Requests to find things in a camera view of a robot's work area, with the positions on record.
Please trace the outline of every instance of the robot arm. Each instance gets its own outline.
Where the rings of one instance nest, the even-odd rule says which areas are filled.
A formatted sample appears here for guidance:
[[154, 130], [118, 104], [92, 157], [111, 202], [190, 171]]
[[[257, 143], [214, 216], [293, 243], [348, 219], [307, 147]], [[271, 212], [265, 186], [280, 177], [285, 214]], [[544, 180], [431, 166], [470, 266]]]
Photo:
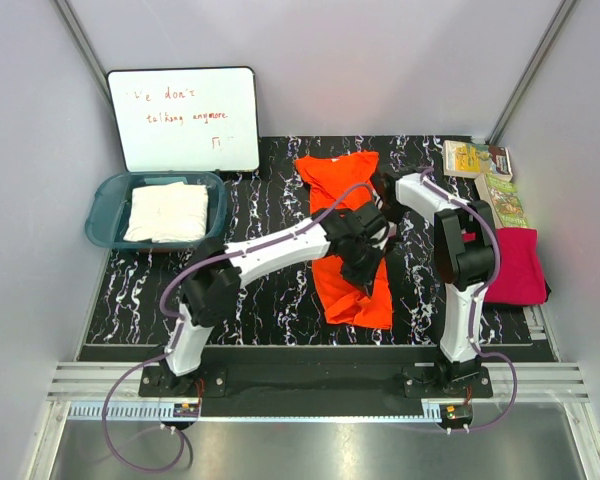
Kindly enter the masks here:
[[372, 293], [384, 246], [395, 225], [387, 222], [373, 202], [355, 211], [334, 210], [317, 220], [308, 218], [286, 230], [228, 245], [210, 238], [196, 249], [191, 264], [221, 254], [237, 255], [208, 265], [182, 282], [181, 325], [166, 347], [166, 362], [174, 375], [199, 367], [214, 326], [235, 313], [240, 289], [264, 275], [294, 263], [338, 255], [344, 262], [343, 278], [367, 295]]
[[[430, 180], [418, 173], [399, 176], [385, 172], [373, 179], [386, 205], [385, 215], [397, 220], [395, 217], [401, 217], [404, 210], [396, 210], [395, 205], [401, 205], [434, 225], [434, 260], [447, 293], [445, 329], [439, 344], [443, 358], [438, 363], [438, 375], [444, 382], [454, 383], [470, 379], [480, 368], [476, 348], [479, 349], [480, 317], [487, 292], [481, 287], [493, 273], [495, 256], [489, 235], [480, 224], [451, 203], [447, 192], [441, 195], [439, 187], [425, 182]], [[470, 206], [495, 231], [488, 204], [469, 203], [458, 197], [453, 200]], [[473, 239], [465, 243], [463, 233]], [[473, 309], [471, 302], [476, 303]]]
[[[184, 324], [179, 338], [174, 335], [167, 346], [171, 372], [181, 376], [199, 367], [202, 348], [213, 327], [234, 314], [239, 290], [263, 275], [294, 263], [338, 255], [344, 262], [343, 278], [370, 294], [392, 225], [411, 209], [434, 224], [435, 265], [447, 290], [446, 324], [436, 375], [442, 384], [460, 384], [475, 377], [480, 363], [470, 339], [478, 338], [486, 290], [478, 297], [474, 294], [493, 272], [493, 248], [478, 222], [450, 203], [448, 197], [436, 194], [425, 181], [416, 173], [377, 173], [372, 183], [382, 200], [380, 207], [369, 202], [356, 211], [335, 210], [311, 228], [307, 228], [309, 223], [315, 221], [305, 219], [289, 229], [246, 242], [228, 245], [219, 239], [203, 242], [191, 263], [223, 253], [244, 252], [255, 246], [266, 248], [209, 265], [183, 281], [180, 304], [183, 320], [179, 321]], [[470, 205], [493, 228], [488, 204], [454, 200]], [[463, 233], [475, 238], [465, 243]], [[473, 322], [472, 301], [477, 303]]]

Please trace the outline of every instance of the whiteboard frame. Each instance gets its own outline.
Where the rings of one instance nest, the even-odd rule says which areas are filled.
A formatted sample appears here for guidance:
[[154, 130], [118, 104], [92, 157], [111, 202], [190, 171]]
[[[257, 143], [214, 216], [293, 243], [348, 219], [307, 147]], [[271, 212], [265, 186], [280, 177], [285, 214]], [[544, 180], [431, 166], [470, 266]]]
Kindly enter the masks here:
[[[118, 140], [120, 142], [120, 148], [122, 149], [122, 158], [124, 160], [124, 168], [125, 170], [127, 170], [127, 172], [130, 172], [131, 170], [129, 170], [129, 166], [127, 165], [127, 156], [125, 154], [124, 151], [124, 146], [123, 146], [123, 142], [122, 142], [122, 135], [120, 134], [120, 127], [118, 125], [118, 115], [116, 114], [116, 109], [115, 109], [115, 105], [113, 104], [113, 92], [111, 91], [111, 84], [109, 83], [109, 77], [111, 74], [113, 73], [139, 73], [139, 72], [163, 72], [163, 71], [180, 71], [180, 70], [225, 70], [225, 69], [237, 69], [237, 68], [246, 68], [251, 72], [252, 78], [253, 78], [253, 99], [255, 102], [255, 112], [256, 112], [256, 142], [257, 142], [257, 149], [258, 149], [258, 163], [256, 164], [256, 166], [252, 169], [252, 170], [220, 170], [220, 169], [216, 169], [214, 170], [215, 172], [253, 172], [255, 170], [258, 170], [260, 168], [260, 156], [261, 153], [260, 152], [260, 124], [258, 123], [258, 91], [256, 89], [256, 72], [253, 70], [253, 68], [247, 66], [247, 65], [226, 65], [226, 66], [222, 66], [222, 67], [179, 67], [179, 68], [172, 68], [172, 67], [160, 67], [160, 68], [128, 68], [128, 69], [114, 69], [114, 70], [110, 70], [109, 72], [107, 72], [107, 88], [109, 90], [109, 95], [110, 98], [112, 98], [112, 102], [111, 102], [111, 108], [113, 110], [113, 117], [116, 121], [116, 132], [118, 133]], [[164, 172], [169, 172], [169, 171], [173, 171], [173, 170], [161, 170]]]

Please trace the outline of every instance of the black tabletop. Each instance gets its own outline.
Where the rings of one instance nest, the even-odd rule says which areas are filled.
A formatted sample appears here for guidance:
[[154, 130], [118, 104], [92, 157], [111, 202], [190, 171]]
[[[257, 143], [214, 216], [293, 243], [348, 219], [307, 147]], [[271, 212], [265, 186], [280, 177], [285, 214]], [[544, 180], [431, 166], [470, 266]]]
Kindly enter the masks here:
[[[309, 213], [308, 190], [293, 160], [305, 155], [331, 158], [376, 151], [395, 169], [433, 165], [439, 185], [476, 198], [471, 181], [442, 175], [442, 144], [452, 137], [358, 136], [271, 137], [260, 144], [260, 168], [226, 177], [229, 212], [225, 241], [257, 238], [292, 226]], [[454, 139], [468, 140], [463, 137]], [[325, 321], [311, 264], [296, 264], [250, 284], [240, 293], [235, 316], [216, 327], [218, 345], [424, 345], [444, 325], [445, 290], [433, 267], [433, 228], [407, 214], [400, 244], [387, 257], [394, 308], [393, 328], [374, 330]], [[112, 251], [102, 279], [85, 344], [154, 345], [168, 340], [174, 322], [158, 310], [164, 287], [187, 264], [191, 251]], [[176, 297], [171, 301], [175, 307]], [[521, 308], [485, 306], [485, 343], [529, 344]]]

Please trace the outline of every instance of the black mounting plate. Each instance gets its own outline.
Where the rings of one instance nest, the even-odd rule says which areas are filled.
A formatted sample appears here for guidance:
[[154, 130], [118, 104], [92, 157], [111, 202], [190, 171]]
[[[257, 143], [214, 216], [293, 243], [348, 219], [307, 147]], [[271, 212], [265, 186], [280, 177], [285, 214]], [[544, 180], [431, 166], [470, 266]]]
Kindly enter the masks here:
[[224, 365], [201, 365], [198, 370], [176, 377], [166, 366], [144, 367], [138, 395], [141, 397], [197, 397], [200, 380], [204, 385], [203, 398], [224, 396], [227, 385], [227, 369]]
[[[427, 380], [433, 378], [433, 367], [404, 367], [402, 375], [404, 377], [404, 393], [407, 398], [466, 398], [466, 388], [457, 390], [446, 390], [440, 388], [435, 382], [429, 383]], [[491, 378], [489, 370], [486, 367], [480, 368], [477, 378], [471, 382], [472, 398], [492, 398], [493, 388], [491, 387]]]

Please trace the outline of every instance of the folded white towel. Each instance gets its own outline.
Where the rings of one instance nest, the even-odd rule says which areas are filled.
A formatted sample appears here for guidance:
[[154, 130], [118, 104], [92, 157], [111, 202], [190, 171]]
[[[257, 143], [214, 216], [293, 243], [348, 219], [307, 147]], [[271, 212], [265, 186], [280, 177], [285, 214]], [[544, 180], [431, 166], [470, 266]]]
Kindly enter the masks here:
[[209, 196], [204, 185], [151, 185], [134, 188], [127, 242], [192, 242], [207, 232]]

